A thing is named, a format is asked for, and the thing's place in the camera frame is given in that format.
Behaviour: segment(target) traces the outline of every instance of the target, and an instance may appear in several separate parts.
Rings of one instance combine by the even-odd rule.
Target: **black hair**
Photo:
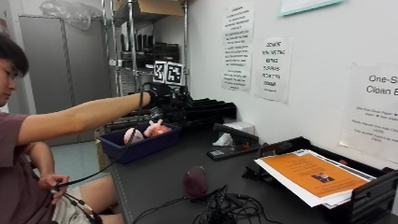
[[[18,73],[24,77],[28,71],[28,58],[21,47],[9,39],[8,36],[0,34],[0,59],[8,60]]]

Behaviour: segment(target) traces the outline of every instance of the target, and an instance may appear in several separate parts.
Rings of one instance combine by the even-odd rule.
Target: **blue plastic basket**
[[[126,164],[126,163],[136,161],[137,159],[148,156],[149,154],[173,146],[178,142],[181,127],[166,124],[166,123],[164,123],[162,125],[165,127],[170,128],[172,131],[162,133],[160,135],[156,135],[153,137],[145,138],[141,141],[130,144],[121,157],[120,157],[120,155],[124,152],[124,147],[125,147],[124,134],[125,134],[128,128],[118,130],[113,133],[106,133],[106,134],[101,135],[97,138],[102,144],[104,154],[108,157],[110,157],[112,159],[117,159],[120,157],[117,162]],[[144,133],[148,126],[149,126],[149,123],[138,125],[134,128],[137,130],[140,130],[141,133]]]

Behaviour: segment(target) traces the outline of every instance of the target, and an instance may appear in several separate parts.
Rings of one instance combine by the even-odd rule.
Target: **gray door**
[[[73,106],[66,45],[60,19],[20,17],[29,79],[37,114],[64,110]],[[46,141],[50,146],[77,143],[77,135]]]
[[[37,114],[110,97],[101,24],[81,31],[57,18],[20,16]],[[94,140],[93,131],[48,141],[50,146]]]
[[[110,97],[104,53],[102,25],[92,21],[86,31],[65,24],[66,49],[74,105]],[[80,134],[80,141],[93,140],[93,131]]]

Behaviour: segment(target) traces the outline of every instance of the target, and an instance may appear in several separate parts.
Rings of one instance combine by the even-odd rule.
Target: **orange booklet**
[[[291,153],[261,159],[319,198],[355,189],[369,182],[310,154],[297,156]]]

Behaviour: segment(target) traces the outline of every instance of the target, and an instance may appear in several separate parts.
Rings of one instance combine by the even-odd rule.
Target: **pink ball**
[[[134,132],[134,128],[130,128],[129,130],[126,130],[125,134],[124,134],[124,144],[126,145],[128,143],[128,139],[132,135],[132,133]],[[140,132],[140,130],[137,129],[136,130],[136,133],[134,133],[134,137],[133,137],[133,140],[130,143],[134,143],[134,142],[138,142],[144,139],[144,136],[142,136],[142,133]]]

